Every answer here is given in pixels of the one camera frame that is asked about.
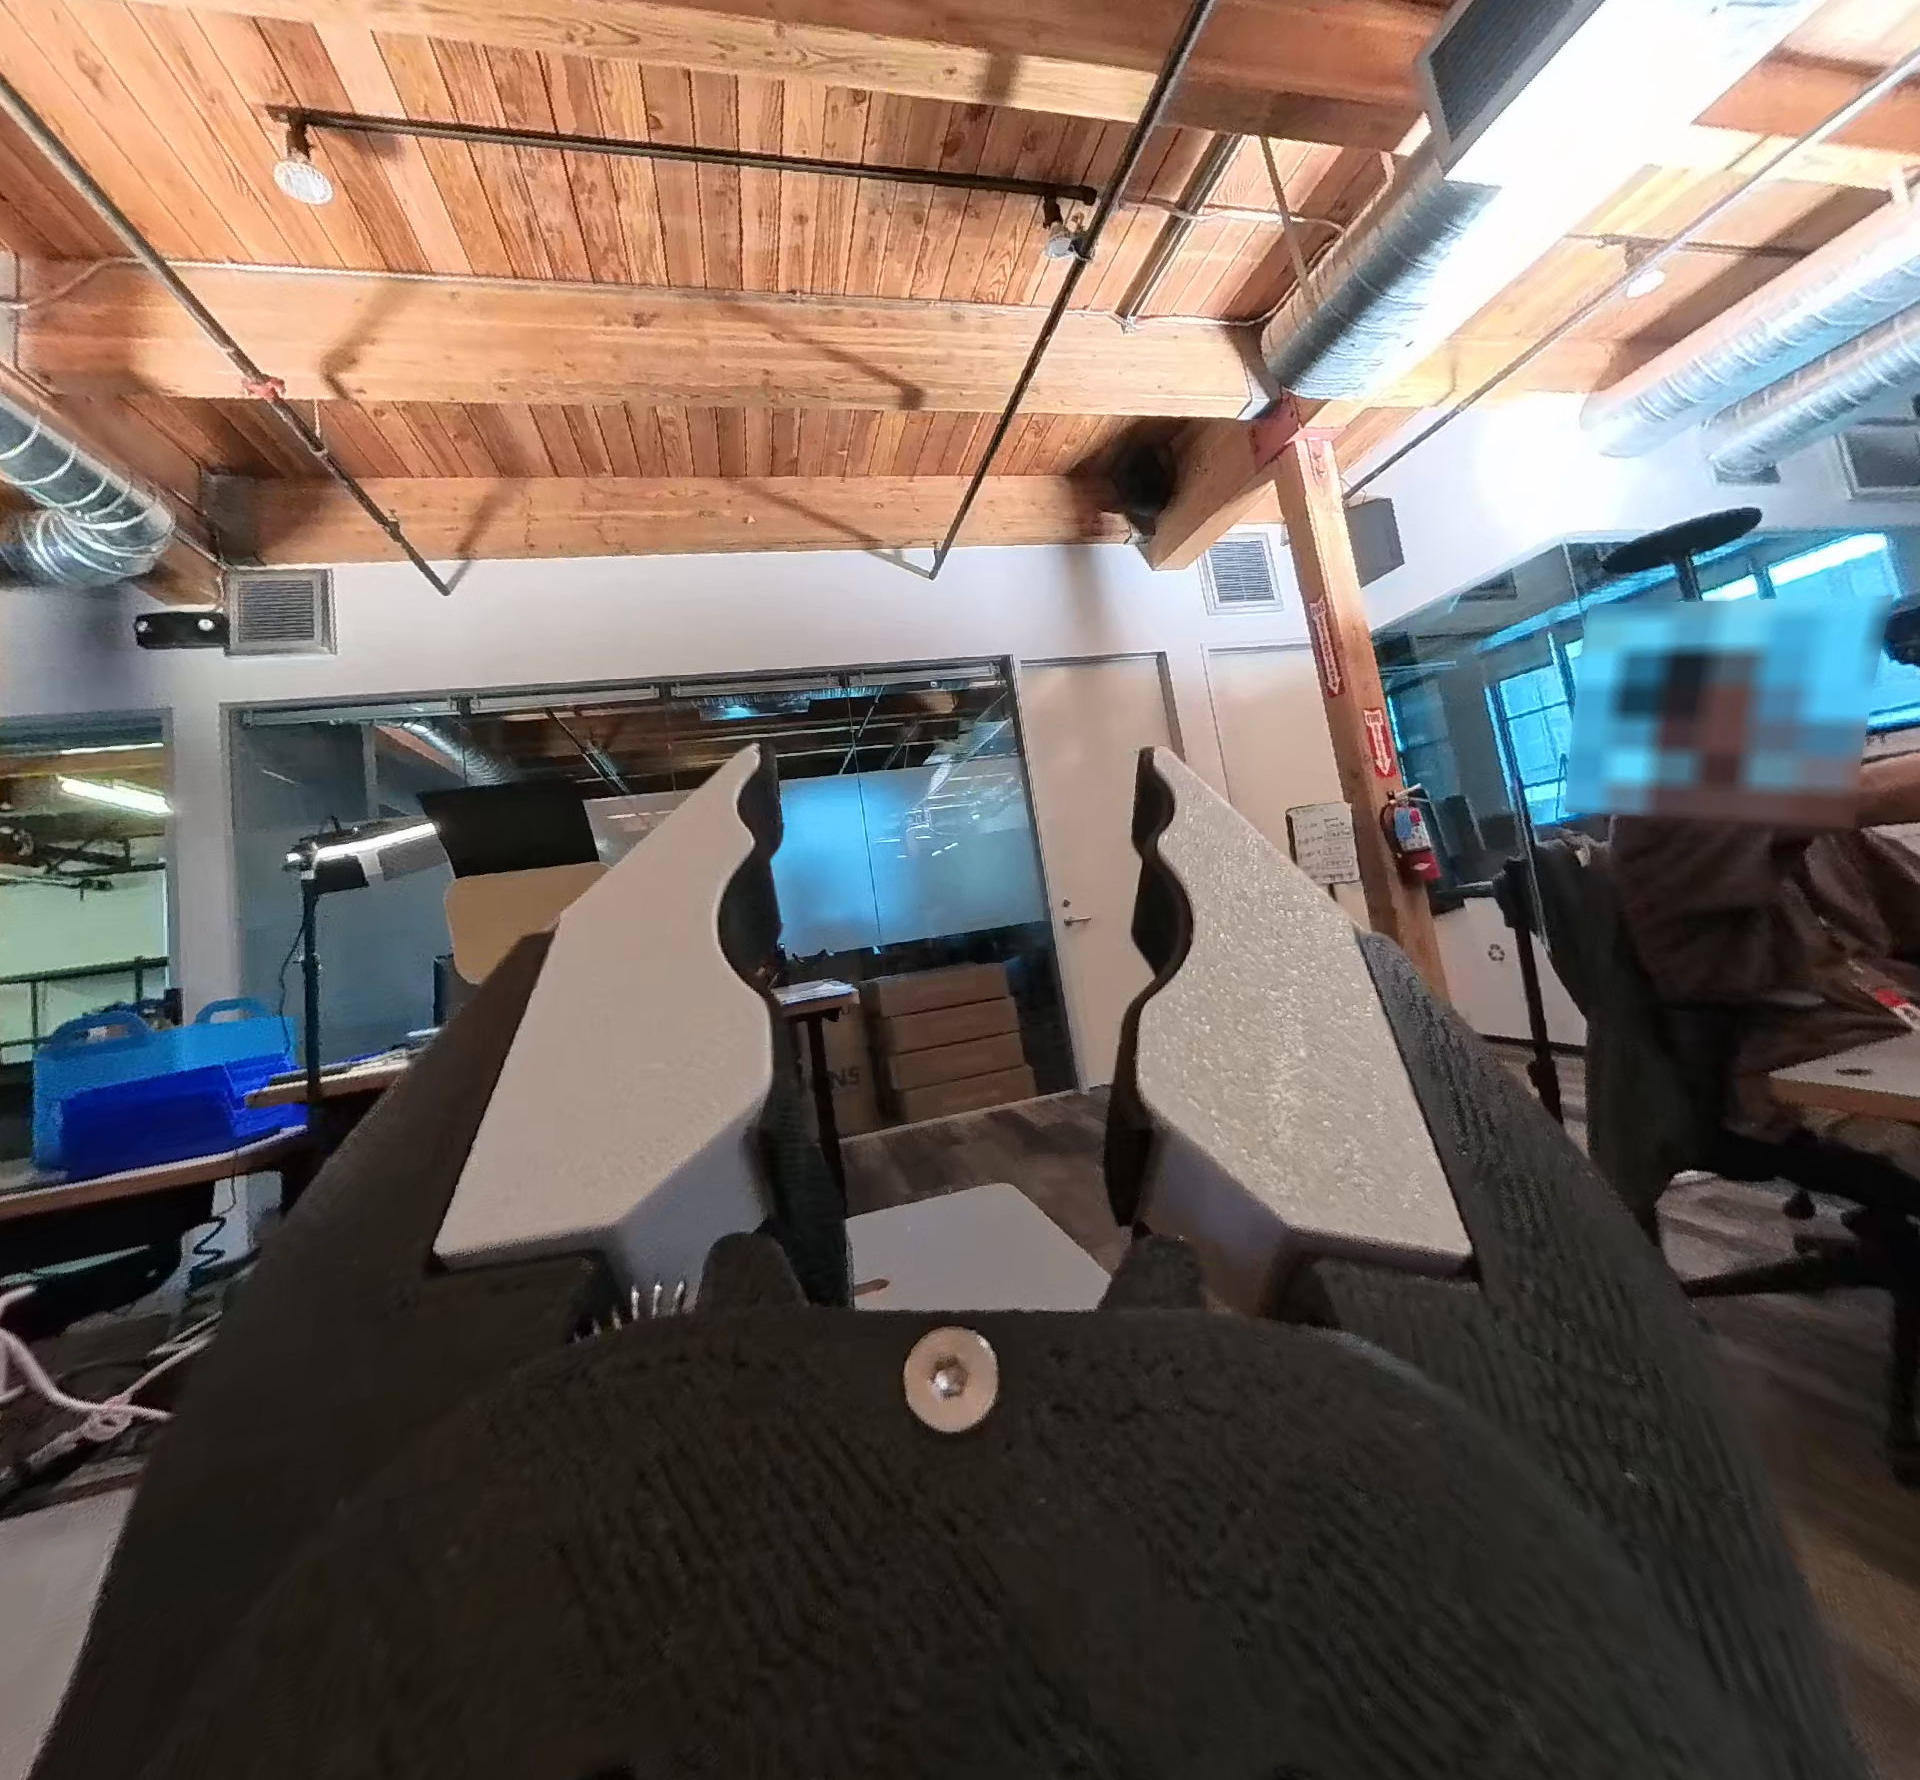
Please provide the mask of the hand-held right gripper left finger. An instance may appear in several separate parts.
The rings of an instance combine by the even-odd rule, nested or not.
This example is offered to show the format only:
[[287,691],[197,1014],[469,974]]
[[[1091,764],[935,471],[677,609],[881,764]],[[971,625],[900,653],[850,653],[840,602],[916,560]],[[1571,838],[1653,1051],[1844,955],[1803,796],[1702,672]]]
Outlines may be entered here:
[[847,1200],[773,997],[780,776],[747,744],[566,906],[434,1237],[445,1269],[585,1254],[621,1313],[687,1313],[770,1237],[853,1305]]

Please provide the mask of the silver air duct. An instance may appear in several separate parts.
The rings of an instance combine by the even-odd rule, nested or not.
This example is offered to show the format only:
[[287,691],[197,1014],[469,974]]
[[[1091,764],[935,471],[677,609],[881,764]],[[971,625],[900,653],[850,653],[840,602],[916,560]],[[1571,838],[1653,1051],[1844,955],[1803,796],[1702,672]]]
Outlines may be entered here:
[[4,526],[4,585],[115,590],[144,582],[178,533],[169,501],[112,471],[61,426],[4,395],[4,484],[27,510]]

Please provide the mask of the cardboard box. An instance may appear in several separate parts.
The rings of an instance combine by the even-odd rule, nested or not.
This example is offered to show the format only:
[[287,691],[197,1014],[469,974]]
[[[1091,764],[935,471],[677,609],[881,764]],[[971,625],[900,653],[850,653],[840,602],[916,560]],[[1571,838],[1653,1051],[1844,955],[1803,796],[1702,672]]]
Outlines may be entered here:
[[1003,962],[954,962],[939,968],[881,974],[857,983],[866,1014],[900,1021],[919,1014],[945,1014],[1011,997]]
[[1019,1032],[1003,1032],[979,1041],[954,1041],[945,1047],[885,1053],[879,1075],[894,1094],[916,1094],[926,1088],[945,1088],[993,1075],[1012,1075],[1024,1066],[1027,1060]]
[[957,1047],[1019,1032],[1022,1018],[1012,997],[986,997],[960,1006],[881,1015],[876,1021],[876,1046],[881,1053],[923,1053],[935,1047]]

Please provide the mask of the black tripod stand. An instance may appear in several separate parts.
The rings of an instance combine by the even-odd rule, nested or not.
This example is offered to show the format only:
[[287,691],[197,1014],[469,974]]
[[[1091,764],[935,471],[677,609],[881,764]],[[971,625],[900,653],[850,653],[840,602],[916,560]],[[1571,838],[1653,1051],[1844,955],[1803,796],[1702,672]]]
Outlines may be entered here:
[[1539,910],[1529,856],[1511,856],[1502,860],[1499,875],[1492,881],[1492,900],[1499,907],[1499,923],[1515,938],[1521,962],[1524,1018],[1529,1038],[1526,1076],[1549,1117],[1565,1124],[1565,1086],[1549,1032],[1548,995],[1540,989],[1540,962],[1536,957]]

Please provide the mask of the white door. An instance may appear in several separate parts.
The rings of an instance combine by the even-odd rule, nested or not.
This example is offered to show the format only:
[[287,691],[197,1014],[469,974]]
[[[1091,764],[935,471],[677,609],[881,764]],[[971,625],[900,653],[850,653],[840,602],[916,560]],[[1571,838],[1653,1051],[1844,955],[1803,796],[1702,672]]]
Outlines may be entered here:
[[1339,799],[1317,663],[1301,644],[1210,649],[1206,668],[1228,799],[1289,853],[1289,808]]
[[1022,663],[1019,701],[1075,1067],[1082,1088],[1103,1088],[1146,987],[1132,945],[1132,803],[1142,751],[1180,748],[1165,658]]

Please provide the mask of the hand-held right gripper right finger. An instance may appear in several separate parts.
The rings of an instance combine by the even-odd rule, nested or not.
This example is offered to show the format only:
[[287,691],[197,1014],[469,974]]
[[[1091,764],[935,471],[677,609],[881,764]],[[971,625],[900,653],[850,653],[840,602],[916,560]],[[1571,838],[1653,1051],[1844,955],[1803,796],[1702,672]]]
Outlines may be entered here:
[[1132,943],[1103,1154],[1124,1225],[1189,1243],[1218,1305],[1317,1262],[1473,1267],[1362,935],[1175,754],[1138,757]]

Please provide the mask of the silver flexible duct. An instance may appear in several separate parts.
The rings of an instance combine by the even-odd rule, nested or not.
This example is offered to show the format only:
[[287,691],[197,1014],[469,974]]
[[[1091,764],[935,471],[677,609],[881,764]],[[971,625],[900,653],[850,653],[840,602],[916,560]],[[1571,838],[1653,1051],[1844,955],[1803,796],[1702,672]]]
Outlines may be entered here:
[[1918,331],[1890,323],[1726,408],[1702,449],[1717,478],[1753,481],[1898,391],[1918,391]]
[[1638,459],[1918,304],[1918,207],[1886,205],[1728,313],[1588,396],[1580,426]]
[[1502,188],[1418,173],[1384,195],[1313,266],[1260,334],[1275,395],[1342,401],[1368,391],[1412,341]]

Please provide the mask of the wooden post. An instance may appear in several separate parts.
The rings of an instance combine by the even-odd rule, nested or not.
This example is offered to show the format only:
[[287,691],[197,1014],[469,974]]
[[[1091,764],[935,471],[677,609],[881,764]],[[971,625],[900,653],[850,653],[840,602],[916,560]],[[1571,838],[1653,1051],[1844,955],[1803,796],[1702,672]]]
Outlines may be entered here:
[[1307,614],[1332,757],[1351,808],[1367,919],[1412,960],[1428,989],[1447,1002],[1428,881],[1403,871],[1384,830],[1384,811],[1399,803],[1406,783],[1359,598],[1332,434],[1299,431],[1279,453],[1273,472],[1292,577]]

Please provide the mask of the glass wall panel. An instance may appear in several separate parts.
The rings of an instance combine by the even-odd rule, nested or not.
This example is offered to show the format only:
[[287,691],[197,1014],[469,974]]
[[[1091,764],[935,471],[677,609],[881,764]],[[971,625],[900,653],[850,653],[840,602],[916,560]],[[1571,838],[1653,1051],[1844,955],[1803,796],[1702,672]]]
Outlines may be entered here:
[[[1015,682],[1003,663],[751,672],[243,707],[229,714],[243,992],[294,1024],[315,833],[423,817],[421,793],[564,780],[617,863],[742,748],[780,776],[783,974],[863,977],[1044,916]],[[348,1062],[453,1015],[450,863],[318,906],[322,1053]]]

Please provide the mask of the black office chair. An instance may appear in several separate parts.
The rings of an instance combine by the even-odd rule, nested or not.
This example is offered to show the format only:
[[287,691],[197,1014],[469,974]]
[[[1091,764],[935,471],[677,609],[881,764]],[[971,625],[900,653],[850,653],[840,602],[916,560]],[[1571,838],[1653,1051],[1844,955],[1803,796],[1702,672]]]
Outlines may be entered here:
[[1565,841],[1505,860],[1494,894],[1524,949],[1540,943],[1584,1027],[1588,1155],[1647,1232],[1685,1173],[1785,1183],[1848,1205],[1844,1241],[1796,1235],[1772,1263],[1688,1279],[1690,1299],[1886,1291],[1893,1326],[1918,1326],[1918,1178],[1796,1127],[1737,1132],[1733,1032],[1717,1006],[1670,1014],[1642,974],[1603,846]]

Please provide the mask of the wooden desk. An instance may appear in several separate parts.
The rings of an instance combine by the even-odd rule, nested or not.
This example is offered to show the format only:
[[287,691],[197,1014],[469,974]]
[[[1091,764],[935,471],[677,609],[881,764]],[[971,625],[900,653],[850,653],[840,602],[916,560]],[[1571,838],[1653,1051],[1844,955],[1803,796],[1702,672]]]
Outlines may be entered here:
[[[385,1094],[421,1056],[421,1051],[395,1051],[372,1056],[360,1066],[323,1070],[318,1076],[322,1107],[344,1103],[348,1113],[328,1113],[312,1117],[318,1120],[322,1145],[344,1135],[353,1120],[364,1117],[369,1107],[377,1103],[380,1094]],[[281,1127],[249,1145],[202,1154],[192,1159],[160,1162],[153,1168],[116,1171],[109,1175],[27,1175],[4,1186],[4,1221],[13,1222],[27,1216],[54,1216],[87,1205],[144,1200],[160,1190],[249,1178],[287,1168],[306,1171],[312,1146],[315,1142],[309,1132]]]
[[1775,1070],[1772,1094],[1796,1110],[1918,1127],[1918,1032]]

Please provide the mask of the studio light on stand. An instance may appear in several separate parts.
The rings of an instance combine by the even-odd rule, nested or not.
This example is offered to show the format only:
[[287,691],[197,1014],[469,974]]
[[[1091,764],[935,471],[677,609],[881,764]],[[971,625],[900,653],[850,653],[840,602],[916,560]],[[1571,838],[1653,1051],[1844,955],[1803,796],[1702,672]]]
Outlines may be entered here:
[[447,868],[442,833],[426,817],[373,817],[300,838],[283,856],[283,873],[300,889],[300,1081],[309,1129],[322,1103],[322,955],[318,906],[328,897],[372,889]]

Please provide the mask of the black ceiling pipe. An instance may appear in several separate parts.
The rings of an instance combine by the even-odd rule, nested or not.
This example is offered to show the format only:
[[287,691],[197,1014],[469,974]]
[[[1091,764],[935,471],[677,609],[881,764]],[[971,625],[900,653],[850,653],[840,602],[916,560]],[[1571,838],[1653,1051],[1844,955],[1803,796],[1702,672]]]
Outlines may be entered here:
[[1146,153],[1146,142],[1152,134],[1165,126],[1168,112],[1173,99],[1180,97],[1183,86],[1189,83],[1192,62],[1213,21],[1213,13],[1221,10],[1221,0],[1192,0],[1189,16],[1183,17],[1170,49],[1157,72],[1157,83],[1146,93],[1146,103],[1132,124],[1132,132],[1124,140],[1124,148],[1117,156],[1117,167],[1108,175],[1108,185],[1101,191],[1098,205],[1091,207],[1089,224],[1078,231],[1069,243],[1069,264],[1065,275],[1059,281],[1059,291],[1054,296],[1051,307],[1044,310],[1041,326],[1037,331],[1037,339],[1022,361],[1022,372],[1012,382],[1012,391],[1006,395],[996,426],[981,449],[979,463],[970,472],[965,491],[957,501],[957,510],[948,519],[948,528],[942,531],[939,544],[935,547],[926,569],[914,569],[914,574],[926,582],[939,582],[942,569],[948,567],[948,557],[971,519],[971,510],[979,509],[979,498],[986,488],[990,472],[996,472],[996,462],[1002,449],[1006,447],[1006,439],[1022,418],[1022,408],[1027,404],[1027,395],[1034,391],[1034,382],[1044,366],[1044,355],[1054,347],[1054,339],[1075,304],[1075,296],[1082,284],[1082,278],[1091,272],[1091,264],[1098,256],[1098,249],[1103,243],[1103,234],[1108,231],[1108,221],[1116,220],[1117,207],[1127,198],[1130,185],[1136,182],[1136,173],[1142,167],[1142,159]]
[[229,361],[243,395],[264,407],[274,426],[377,526],[388,547],[442,595],[453,595],[453,585],[426,560],[415,541],[404,531],[401,519],[382,510],[369,488],[337,459],[315,424],[294,412],[283,382],[272,376],[239,345],[239,339],[215,319],[215,313],[188,287],[178,269],[137,231],[109,191],[86,170],[86,164],[64,145],[64,140],[40,121],[27,97],[4,80],[4,112],[13,126],[27,138],[40,161],[59,182],[115,234],[119,249],[134,259],[164,296],[188,316],[198,337]]

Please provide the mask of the blue plastic crate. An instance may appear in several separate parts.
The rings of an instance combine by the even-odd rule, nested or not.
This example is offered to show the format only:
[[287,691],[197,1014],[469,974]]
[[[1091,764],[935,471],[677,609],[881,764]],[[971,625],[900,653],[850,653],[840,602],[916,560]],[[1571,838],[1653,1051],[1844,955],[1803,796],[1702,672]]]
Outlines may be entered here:
[[33,1168],[93,1178],[253,1145],[283,1113],[249,1094],[291,1066],[294,1024],[253,997],[214,1002],[191,1024],[83,1015],[33,1062]]

